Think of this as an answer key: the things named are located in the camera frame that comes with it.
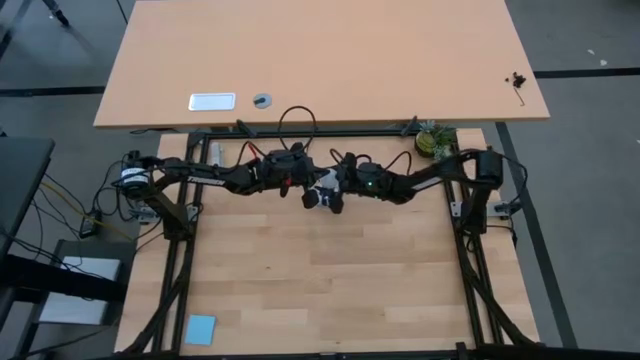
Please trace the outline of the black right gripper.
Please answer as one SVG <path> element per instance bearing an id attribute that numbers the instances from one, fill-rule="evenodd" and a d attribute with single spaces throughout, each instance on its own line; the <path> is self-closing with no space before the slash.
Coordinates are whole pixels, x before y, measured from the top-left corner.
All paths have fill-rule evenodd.
<path id="1" fill-rule="evenodd" d="M 344 208 L 344 194 L 380 198 L 383 193 L 383 177 L 386 170 L 377 163 L 371 161 L 366 154 L 355 155 L 347 152 L 341 155 L 339 152 L 330 153 L 336 165 L 331 168 L 332 173 L 340 181 L 340 189 L 320 187 L 321 198 L 331 198 L 329 209 L 334 214 L 340 214 Z"/>

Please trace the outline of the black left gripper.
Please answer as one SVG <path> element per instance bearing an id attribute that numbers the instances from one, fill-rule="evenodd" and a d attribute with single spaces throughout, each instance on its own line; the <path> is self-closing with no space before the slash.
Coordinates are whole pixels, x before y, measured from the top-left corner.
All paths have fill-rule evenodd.
<path id="1" fill-rule="evenodd" d="M 302 187 L 304 208 L 311 209 L 318 205 L 320 196 L 312 187 L 324 187 L 325 169 L 314 165 L 302 143 L 294 143 L 289 150 L 269 152 L 263 158 L 260 174 L 265 189 L 278 189 L 280 195 L 282 185 L 288 185 L 289 189 Z"/>

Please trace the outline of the small potted green plant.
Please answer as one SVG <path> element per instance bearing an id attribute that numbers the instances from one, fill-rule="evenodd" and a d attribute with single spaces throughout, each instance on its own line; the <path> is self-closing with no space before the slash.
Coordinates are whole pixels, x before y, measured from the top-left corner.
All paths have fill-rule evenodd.
<path id="1" fill-rule="evenodd" d="M 456 129 L 454 127 L 428 120 L 419 124 L 414 147 L 422 157 L 441 161 L 452 154 L 451 148 L 455 142 Z"/>

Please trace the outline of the large peach wooden desk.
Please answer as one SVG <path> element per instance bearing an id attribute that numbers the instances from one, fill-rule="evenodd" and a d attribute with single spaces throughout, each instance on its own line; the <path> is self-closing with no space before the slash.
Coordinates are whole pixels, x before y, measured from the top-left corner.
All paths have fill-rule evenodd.
<path id="1" fill-rule="evenodd" d="M 526 105 L 504 79 L 526 77 Z M 192 112 L 194 93 L 234 93 Z M 253 98 L 270 94 L 258 109 Z M 100 128 L 546 120 L 505 0 L 141 0 Z"/>

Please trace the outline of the blue sticky note pad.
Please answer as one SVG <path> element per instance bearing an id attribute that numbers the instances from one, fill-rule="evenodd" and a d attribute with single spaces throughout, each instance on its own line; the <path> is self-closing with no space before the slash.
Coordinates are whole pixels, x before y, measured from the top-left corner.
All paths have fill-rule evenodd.
<path id="1" fill-rule="evenodd" d="M 217 318 L 210 315 L 190 315 L 185 335 L 185 343 L 189 345 L 211 346 Z"/>

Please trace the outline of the black power adapter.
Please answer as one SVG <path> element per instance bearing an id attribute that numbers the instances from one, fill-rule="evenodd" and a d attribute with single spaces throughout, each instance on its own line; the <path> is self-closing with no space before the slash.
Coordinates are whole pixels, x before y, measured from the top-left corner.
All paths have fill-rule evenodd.
<path id="1" fill-rule="evenodd" d="M 78 230 L 78 236 L 81 239 L 85 239 L 96 235 L 99 225 L 96 224 L 95 221 L 100 221 L 101 219 L 102 213 L 98 210 L 92 211 L 86 217 L 83 217 Z"/>

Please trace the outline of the white storage box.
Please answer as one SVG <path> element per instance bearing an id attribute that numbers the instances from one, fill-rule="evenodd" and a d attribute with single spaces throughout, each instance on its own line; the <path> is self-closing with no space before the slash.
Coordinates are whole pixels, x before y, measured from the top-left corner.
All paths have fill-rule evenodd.
<path id="1" fill-rule="evenodd" d="M 117 279 L 122 265 L 122 262 L 117 259 L 78 256 L 65 256 L 63 262 L 61 268 L 109 280 Z M 50 293 L 38 321 L 40 323 L 101 325 L 107 307 L 108 303 L 104 300 L 89 300 L 61 293 Z"/>

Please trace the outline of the black desk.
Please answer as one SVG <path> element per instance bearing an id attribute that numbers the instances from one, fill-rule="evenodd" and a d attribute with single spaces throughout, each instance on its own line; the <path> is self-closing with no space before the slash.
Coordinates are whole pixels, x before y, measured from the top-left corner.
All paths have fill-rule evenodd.
<path id="1" fill-rule="evenodd" d="M 54 146 L 52 139 L 0 137 L 0 262 L 9 252 Z"/>

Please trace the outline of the black stand leg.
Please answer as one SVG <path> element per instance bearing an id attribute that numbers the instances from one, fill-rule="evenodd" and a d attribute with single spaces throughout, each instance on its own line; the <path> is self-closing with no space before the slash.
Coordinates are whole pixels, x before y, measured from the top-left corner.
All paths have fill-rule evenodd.
<path id="1" fill-rule="evenodd" d="M 58 2 L 56 0 L 42 0 L 45 6 L 50 11 L 51 15 L 57 19 L 61 25 L 65 28 L 70 26 L 69 20 L 66 18 L 64 13 L 62 12 Z"/>

